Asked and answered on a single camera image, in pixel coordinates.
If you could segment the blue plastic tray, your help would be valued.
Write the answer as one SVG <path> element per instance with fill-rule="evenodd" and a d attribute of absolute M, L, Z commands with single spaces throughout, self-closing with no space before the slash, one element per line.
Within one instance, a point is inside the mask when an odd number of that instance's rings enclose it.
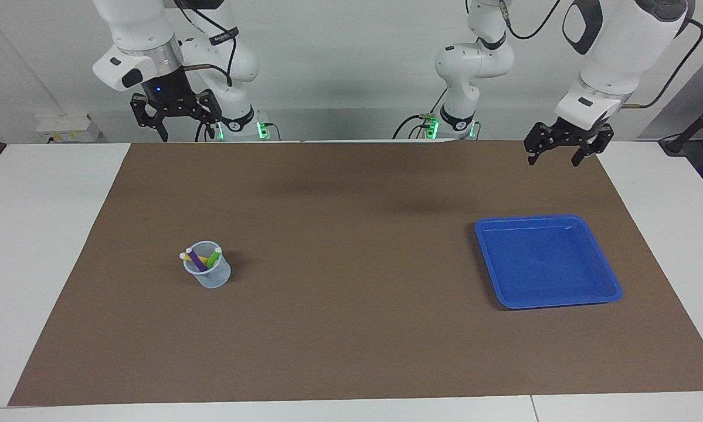
<path fill-rule="evenodd" d="M 474 225 L 491 285 L 507 309 L 611 304 L 623 290 L 577 215 L 485 218 Z"/>

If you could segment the white power strip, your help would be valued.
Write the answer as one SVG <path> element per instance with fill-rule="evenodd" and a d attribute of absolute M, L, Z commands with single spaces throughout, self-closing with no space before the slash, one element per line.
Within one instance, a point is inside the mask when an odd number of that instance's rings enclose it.
<path fill-rule="evenodd" d="M 46 144 L 86 144 L 104 142 L 105 136 L 90 115 L 42 117 L 36 134 Z"/>

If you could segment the clear plastic cup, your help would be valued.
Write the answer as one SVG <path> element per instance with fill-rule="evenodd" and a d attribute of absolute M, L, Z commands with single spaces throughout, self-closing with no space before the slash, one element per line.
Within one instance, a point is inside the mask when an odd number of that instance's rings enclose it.
<path fill-rule="evenodd" d="M 193 244 L 189 248 L 192 248 L 199 256 L 209 257 L 216 247 L 220 247 L 220 245 L 212 241 L 201 241 Z M 182 261 L 182 264 L 185 270 L 190 273 L 190 275 L 193 275 L 201 286 L 209 289 L 225 285 L 232 273 L 232 268 L 227 262 L 223 251 L 217 265 L 205 272 L 199 272 L 198 268 L 191 261 Z"/>

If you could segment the brown table mat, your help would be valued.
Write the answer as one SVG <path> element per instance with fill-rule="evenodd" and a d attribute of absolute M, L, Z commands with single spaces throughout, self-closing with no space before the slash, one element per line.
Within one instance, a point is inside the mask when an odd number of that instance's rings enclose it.
<path fill-rule="evenodd" d="M 503 142 L 134 144 L 10 406 L 703 390 L 703 340 L 597 158 Z M 510 311 L 483 218 L 574 214 L 614 304 Z M 220 245 L 205 288 L 179 254 Z"/>

